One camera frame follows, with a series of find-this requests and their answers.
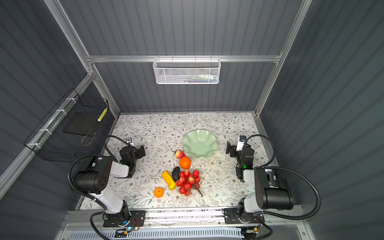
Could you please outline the red and yellow fake peach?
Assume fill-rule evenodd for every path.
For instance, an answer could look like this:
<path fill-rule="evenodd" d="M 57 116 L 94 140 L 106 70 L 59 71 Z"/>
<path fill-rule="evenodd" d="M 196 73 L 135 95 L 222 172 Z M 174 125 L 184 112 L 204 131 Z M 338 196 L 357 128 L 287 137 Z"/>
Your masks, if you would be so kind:
<path fill-rule="evenodd" d="M 177 159 L 181 159 L 181 158 L 183 158 L 183 157 L 185 157 L 186 155 L 185 155 L 185 153 L 184 152 L 182 152 L 182 151 L 180 151 L 180 150 L 176 150 L 175 151 L 175 157 L 177 158 Z"/>

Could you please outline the dark fake avocado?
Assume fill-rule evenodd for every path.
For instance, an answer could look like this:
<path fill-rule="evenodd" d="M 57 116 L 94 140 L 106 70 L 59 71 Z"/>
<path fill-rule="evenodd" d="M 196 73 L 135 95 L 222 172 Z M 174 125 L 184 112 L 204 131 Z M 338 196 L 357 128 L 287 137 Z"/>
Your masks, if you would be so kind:
<path fill-rule="evenodd" d="M 180 167 L 175 167 L 173 170 L 172 170 L 172 179 L 174 180 L 174 182 L 178 181 L 180 179 L 180 172 L 181 172 L 181 169 Z"/>

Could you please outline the yellow fake corn cob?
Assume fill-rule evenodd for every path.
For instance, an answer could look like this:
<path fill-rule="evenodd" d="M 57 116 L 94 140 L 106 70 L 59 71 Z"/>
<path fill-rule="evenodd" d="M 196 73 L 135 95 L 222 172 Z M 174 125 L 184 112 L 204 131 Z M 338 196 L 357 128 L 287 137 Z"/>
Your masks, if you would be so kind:
<path fill-rule="evenodd" d="M 176 182 L 173 180 L 172 176 L 168 171 L 162 173 L 162 178 L 166 182 L 169 190 L 174 190 L 176 188 Z"/>

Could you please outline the large fake orange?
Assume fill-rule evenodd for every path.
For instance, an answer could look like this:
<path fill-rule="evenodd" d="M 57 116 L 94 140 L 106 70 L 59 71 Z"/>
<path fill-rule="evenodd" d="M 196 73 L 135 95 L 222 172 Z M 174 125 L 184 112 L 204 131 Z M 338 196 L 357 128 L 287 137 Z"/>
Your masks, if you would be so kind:
<path fill-rule="evenodd" d="M 188 157 L 182 157 L 179 161 L 180 168 L 188 170 L 191 167 L 192 161 Z"/>

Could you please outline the small fake orange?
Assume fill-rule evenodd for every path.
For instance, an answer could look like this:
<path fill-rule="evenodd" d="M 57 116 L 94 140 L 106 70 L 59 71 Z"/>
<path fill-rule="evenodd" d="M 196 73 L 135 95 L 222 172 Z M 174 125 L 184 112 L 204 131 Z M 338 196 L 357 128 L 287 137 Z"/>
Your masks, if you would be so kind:
<path fill-rule="evenodd" d="M 160 187 L 156 188 L 154 190 L 154 195 L 156 198 L 161 198 L 164 195 L 164 189 Z"/>

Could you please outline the red fake grape bunch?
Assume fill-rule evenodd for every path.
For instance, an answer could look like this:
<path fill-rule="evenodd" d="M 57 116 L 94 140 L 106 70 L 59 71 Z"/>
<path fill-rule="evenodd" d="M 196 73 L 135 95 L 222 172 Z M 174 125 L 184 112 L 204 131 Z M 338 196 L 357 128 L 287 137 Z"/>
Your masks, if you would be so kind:
<path fill-rule="evenodd" d="M 192 172 L 185 170 L 184 172 L 179 173 L 176 180 L 176 187 L 179 188 L 179 194 L 186 197 L 191 195 L 192 190 L 197 191 L 199 195 L 203 197 L 204 195 L 201 190 L 200 182 L 201 177 L 198 170 L 194 170 Z"/>

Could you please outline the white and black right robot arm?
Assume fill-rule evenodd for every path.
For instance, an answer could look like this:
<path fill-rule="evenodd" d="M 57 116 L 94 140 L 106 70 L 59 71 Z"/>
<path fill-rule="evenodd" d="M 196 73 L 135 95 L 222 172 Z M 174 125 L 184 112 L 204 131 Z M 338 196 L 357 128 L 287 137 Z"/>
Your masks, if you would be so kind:
<path fill-rule="evenodd" d="M 227 143 L 226 154 L 237 159 L 236 175 L 243 183 L 254 185 L 254 192 L 240 200 L 237 207 L 222 210 L 226 224 L 256 223 L 263 219 L 264 210 L 291 210 L 294 198 L 284 173 L 277 170 L 254 167 L 255 151 L 239 142 Z"/>

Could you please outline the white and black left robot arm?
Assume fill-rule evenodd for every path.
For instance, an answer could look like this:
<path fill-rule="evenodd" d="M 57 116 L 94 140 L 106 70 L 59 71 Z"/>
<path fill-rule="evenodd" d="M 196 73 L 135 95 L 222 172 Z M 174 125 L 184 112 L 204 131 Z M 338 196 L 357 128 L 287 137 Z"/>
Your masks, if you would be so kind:
<path fill-rule="evenodd" d="M 121 227 L 132 231 L 144 225 L 146 212 L 131 211 L 127 202 L 117 196 L 108 182 L 110 177 L 132 178 L 137 160 L 145 155 L 143 145 L 140 148 L 128 145 L 120 150 L 120 162 L 116 162 L 113 156 L 86 155 L 70 165 L 67 173 L 70 188 L 103 208 L 103 227 Z"/>

